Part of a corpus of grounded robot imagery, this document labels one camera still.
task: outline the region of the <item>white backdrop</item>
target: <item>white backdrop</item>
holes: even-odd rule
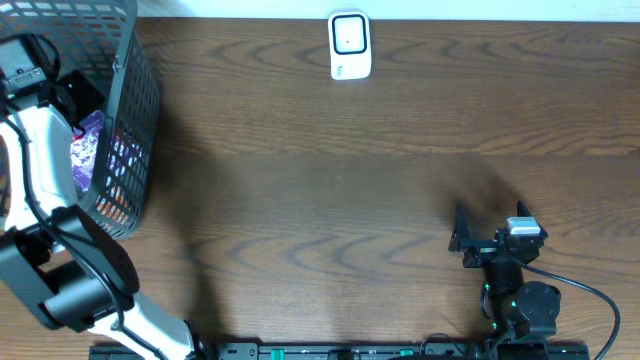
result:
[[[356,8],[372,19],[640,22],[640,0],[138,0],[139,16],[326,19]]]

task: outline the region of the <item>basket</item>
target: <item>basket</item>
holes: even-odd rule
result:
[[[156,124],[158,86],[134,32],[135,0],[0,2],[0,36],[45,35],[61,73],[80,70],[107,100],[93,176],[80,207],[113,238],[139,226]]]

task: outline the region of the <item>green tape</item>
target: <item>green tape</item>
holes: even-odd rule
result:
[[[284,350],[271,350],[271,360],[284,360]]]

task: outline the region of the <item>wood grain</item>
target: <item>wood grain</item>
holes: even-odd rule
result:
[[[535,264],[614,298],[608,358],[637,358],[640,27],[376,21],[357,82],[330,79],[325,27],[140,21],[163,88],[146,216],[123,242],[145,292],[217,339],[477,337],[482,273],[447,252],[453,206],[491,236],[523,199],[550,234]],[[556,339],[596,354],[611,311],[555,285]],[[41,329],[1,289],[0,358],[99,341]]]

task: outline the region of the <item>white rectangular object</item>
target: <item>white rectangular object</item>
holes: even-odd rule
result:
[[[362,79],[371,73],[371,33],[369,18],[362,12],[331,15],[329,53],[331,77],[335,80]]]

